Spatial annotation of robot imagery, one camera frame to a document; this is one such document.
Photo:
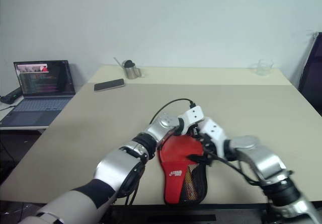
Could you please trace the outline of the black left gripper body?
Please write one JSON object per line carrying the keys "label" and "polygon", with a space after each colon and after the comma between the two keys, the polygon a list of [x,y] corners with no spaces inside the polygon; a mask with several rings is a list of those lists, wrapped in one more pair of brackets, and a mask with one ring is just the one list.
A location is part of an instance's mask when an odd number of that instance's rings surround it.
{"label": "black left gripper body", "polygon": [[188,131],[186,133],[187,136],[190,136],[192,138],[200,138],[201,135],[199,134],[199,127],[197,124],[194,124],[188,128]]}

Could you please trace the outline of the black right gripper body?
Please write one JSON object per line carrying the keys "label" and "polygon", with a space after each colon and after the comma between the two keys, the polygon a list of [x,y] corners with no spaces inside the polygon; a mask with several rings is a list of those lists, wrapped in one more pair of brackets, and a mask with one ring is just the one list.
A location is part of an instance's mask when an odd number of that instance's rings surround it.
{"label": "black right gripper body", "polygon": [[203,146],[204,162],[206,165],[211,166],[212,162],[218,159],[216,146],[208,136],[202,136],[200,142]]}

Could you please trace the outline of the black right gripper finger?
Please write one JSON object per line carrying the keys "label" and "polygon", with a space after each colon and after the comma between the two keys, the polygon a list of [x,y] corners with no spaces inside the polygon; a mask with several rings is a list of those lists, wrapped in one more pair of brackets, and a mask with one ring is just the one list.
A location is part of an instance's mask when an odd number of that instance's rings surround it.
{"label": "black right gripper finger", "polygon": [[208,158],[207,155],[200,156],[196,154],[191,154],[187,156],[187,159],[199,164],[210,165],[210,158]]}

